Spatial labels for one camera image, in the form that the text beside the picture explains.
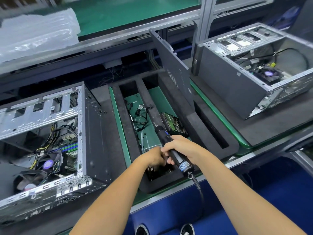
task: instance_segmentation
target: person's right hand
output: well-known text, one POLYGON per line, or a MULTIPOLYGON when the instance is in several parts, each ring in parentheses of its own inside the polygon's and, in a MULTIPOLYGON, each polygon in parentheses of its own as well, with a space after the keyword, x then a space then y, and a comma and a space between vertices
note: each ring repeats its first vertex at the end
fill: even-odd
MULTIPOLYGON (((171 138, 174 140, 166 143, 164 147, 161 148, 161 151, 164 152, 167 157, 169 156, 168 151, 175 149, 176 151, 186 155, 194 165, 201 163, 201 157, 205 154, 206 149, 181 135, 172 135, 171 138)), ((168 158, 167 163, 175 165, 174 161, 170 157, 168 158)))

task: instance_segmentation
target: hand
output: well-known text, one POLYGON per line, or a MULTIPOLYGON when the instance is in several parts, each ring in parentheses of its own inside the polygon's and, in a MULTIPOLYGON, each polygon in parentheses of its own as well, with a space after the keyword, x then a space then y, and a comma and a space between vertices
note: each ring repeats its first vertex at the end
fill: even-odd
MULTIPOLYGON (((161 148, 161 151, 168 156, 168 151, 175 149, 176 151, 184 154, 188 159, 194 164, 198 165, 203 154, 205 154, 205 149, 198 144, 190 141, 188 138, 185 138, 181 135, 172 135, 171 142, 168 142, 161 148)), ((174 161, 169 157, 167 163, 175 165, 174 161)))
POLYGON ((161 152, 160 147, 154 147, 150 151, 139 156, 148 166, 165 166, 166 161, 163 158, 164 153, 161 152))

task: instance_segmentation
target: black sneaker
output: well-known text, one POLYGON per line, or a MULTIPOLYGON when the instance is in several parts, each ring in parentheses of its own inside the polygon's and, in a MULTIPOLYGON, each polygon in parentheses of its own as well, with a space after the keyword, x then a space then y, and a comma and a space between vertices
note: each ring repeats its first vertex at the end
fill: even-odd
POLYGON ((149 231, 145 225, 140 224, 136 229, 135 235, 149 235, 149 231))
POLYGON ((180 235, 195 235, 193 225, 191 223, 187 223, 182 226, 182 229, 180 230, 180 235))

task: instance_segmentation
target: screwdriver cord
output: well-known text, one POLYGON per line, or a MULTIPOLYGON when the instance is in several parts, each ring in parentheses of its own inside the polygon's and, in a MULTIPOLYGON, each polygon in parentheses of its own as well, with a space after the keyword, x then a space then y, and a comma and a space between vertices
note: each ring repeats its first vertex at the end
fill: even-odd
MULTIPOLYGON (((191 179, 194 182, 194 184, 195 184, 196 188, 199 190, 199 193, 200 193, 200 196, 201 196, 201 205, 202 205, 201 214, 200 214, 200 216, 196 220, 191 222, 191 223, 195 223, 195 222, 199 221, 204 216, 205 201, 204 201, 204 196, 203 196, 203 193, 202 193, 202 190, 201 190, 201 187, 200 187, 200 184, 199 184, 197 178, 193 175, 192 172, 188 173, 188 178, 191 179)), ((174 229, 181 229, 181 227, 182 227, 182 225, 181 226, 171 227, 171 228, 169 228, 167 230, 164 230, 164 231, 158 233, 157 235, 162 235, 164 233, 168 233, 169 231, 172 231, 174 229)))

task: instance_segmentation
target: electric screwdriver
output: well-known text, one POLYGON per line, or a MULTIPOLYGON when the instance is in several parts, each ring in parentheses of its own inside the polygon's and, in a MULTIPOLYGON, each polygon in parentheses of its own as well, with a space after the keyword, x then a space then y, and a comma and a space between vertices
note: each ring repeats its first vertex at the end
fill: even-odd
MULTIPOLYGON (((164 146, 167 142, 173 141, 168 132, 160 125, 155 125, 154 131, 156 132, 162 146, 164 146)), ((172 149, 169 151, 169 156, 175 162, 175 165, 181 170, 184 176, 188 176, 190 179, 193 178, 192 173, 194 172, 194 166, 190 162, 190 160, 180 152, 172 149)))

